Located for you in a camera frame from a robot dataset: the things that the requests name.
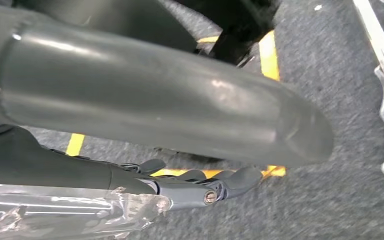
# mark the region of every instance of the gray carpet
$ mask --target gray carpet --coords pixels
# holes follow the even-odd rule
[[[375,2],[382,13],[383,5]],[[319,11],[315,6],[321,5]],[[167,5],[197,38],[220,30],[175,4]],[[276,16],[281,80],[331,120],[335,149],[327,163],[289,169],[244,196],[205,209],[170,212],[128,239],[310,240],[383,239],[384,125],[376,59],[349,0],[283,0]],[[257,59],[246,71],[259,72]],[[65,150],[69,134],[33,129],[39,141]],[[170,168],[236,169],[150,147],[87,137],[81,154],[115,163],[162,158]]]

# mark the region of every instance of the yellow tape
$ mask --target yellow tape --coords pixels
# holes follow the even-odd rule
[[[258,43],[261,73],[264,76],[280,81],[278,55],[276,54],[275,32],[267,33]]]
[[[161,175],[179,176],[179,175],[182,175],[182,174],[186,173],[189,170],[190,169],[161,169],[161,170],[157,171],[156,173],[152,174],[152,176],[154,176],[154,177],[161,176]],[[221,171],[224,171],[224,170],[220,170],[220,169],[206,169],[206,170],[201,170],[201,171],[205,174],[205,176],[207,178],[212,178],[214,175],[216,175],[216,174],[218,174],[218,173],[220,173]],[[285,170],[284,167],[269,165],[267,167],[267,170],[261,171],[261,173],[264,175],[265,178],[268,177],[268,176],[283,177],[286,174],[286,170]]]
[[[82,149],[83,140],[85,140],[85,135],[73,133],[71,134],[70,141],[68,142],[67,150],[65,153],[69,156],[78,156],[80,155],[80,150]]]

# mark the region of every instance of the black component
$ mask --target black component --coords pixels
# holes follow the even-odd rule
[[[21,127],[0,133],[0,184],[87,189],[126,188],[126,193],[155,194],[136,180],[142,175],[116,164],[70,157],[42,147]]]
[[[192,53],[197,43],[157,0],[17,0],[17,8],[64,23]]]
[[[261,172],[253,167],[241,168],[235,173],[222,171],[213,178],[198,182],[217,193],[217,201],[235,198],[255,187],[262,180]]]
[[[223,29],[210,56],[238,65],[251,47],[274,29],[280,0],[175,0]]]

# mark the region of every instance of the dark gray pipe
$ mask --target dark gray pipe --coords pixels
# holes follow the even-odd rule
[[[332,152],[321,112],[262,75],[27,18],[0,27],[0,122],[256,164],[301,166]]]

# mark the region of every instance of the hex bolt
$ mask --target hex bolt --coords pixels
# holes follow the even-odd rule
[[[217,200],[217,193],[213,190],[207,191],[204,197],[204,202],[207,205],[215,203]]]

